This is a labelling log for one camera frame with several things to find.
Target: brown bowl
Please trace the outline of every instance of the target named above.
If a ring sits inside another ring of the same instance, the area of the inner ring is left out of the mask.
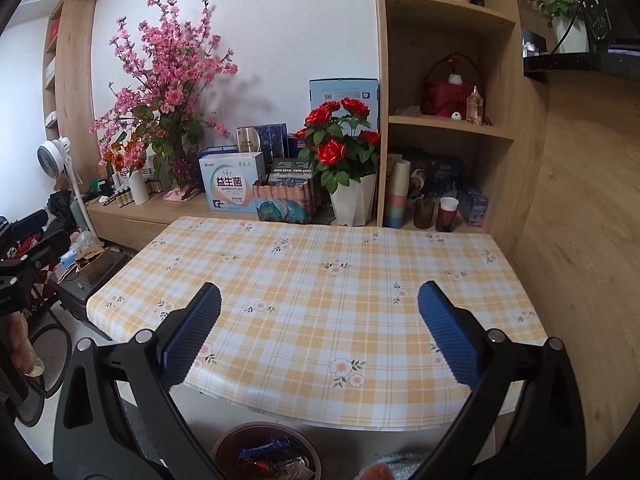
[[[320,457],[316,449],[297,431],[281,424],[250,422],[236,426],[218,439],[211,455],[218,467],[229,477],[229,480],[273,478],[269,473],[256,466],[238,460],[238,455],[242,449],[263,446],[281,436],[286,436],[306,457],[309,469],[316,473],[313,480],[321,480]]]

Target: table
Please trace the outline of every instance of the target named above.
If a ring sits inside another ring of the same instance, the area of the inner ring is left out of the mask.
[[[470,392],[418,313],[427,280],[485,328],[545,341],[489,235],[375,227],[180,218],[91,298],[88,315],[126,341],[215,283],[222,314],[186,383],[308,424],[418,430],[451,422]],[[514,386],[503,413],[517,395]]]

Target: white wall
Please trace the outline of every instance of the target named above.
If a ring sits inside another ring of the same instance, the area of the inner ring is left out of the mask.
[[[46,140],[42,53],[47,19],[8,28],[0,36],[0,215],[13,221],[47,205],[54,180],[36,151]]]
[[[375,0],[210,1],[216,7],[212,31],[222,36],[221,49],[235,50],[240,70],[228,84],[214,82],[201,108],[212,112],[221,106],[232,132],[270,123],[287,123],[290,133],[300,129],[310,108],[310,79],[378,78]],[[201,0],[178,0],[180,19],[197,22],[201,5]],[[149,9],[146,0],[97,1],[92,46],[96,116],[113,106],[109,81],[118,89],[131,83],[108,45],[121,16],[127,16],[137,41],[140,21],[158,22],[157,9]],[[206,143],[213,140],[208,132]]]

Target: wooden wall panel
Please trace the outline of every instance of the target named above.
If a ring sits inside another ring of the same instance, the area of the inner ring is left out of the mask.
[[[640,401],[640,84],[550,81],[542,169],[514,268],[577,376],[593,467]]]
[[[71,140],[74,170],[85,192],[97,174],[100,151],[89,134],[94,122],[91,40],[95,0],[66,0],[56,49],[56,105],[60,135]]]

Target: red bag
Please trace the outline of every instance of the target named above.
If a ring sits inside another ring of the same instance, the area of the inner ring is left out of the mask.
[[[450,56],[444,57],[431,67],[422,83],[421,110],[423,114],[450,119],[455,112],[459,112],[462,115],[462,119],[466,120],[466,98],[473,93],[473,86],[429,81],[433,72],[444,62],[448,62],[453,68],[454,57],[460,57],[469,62],[476,69],[479,79],[478,67],[464,54],[450,54]]]

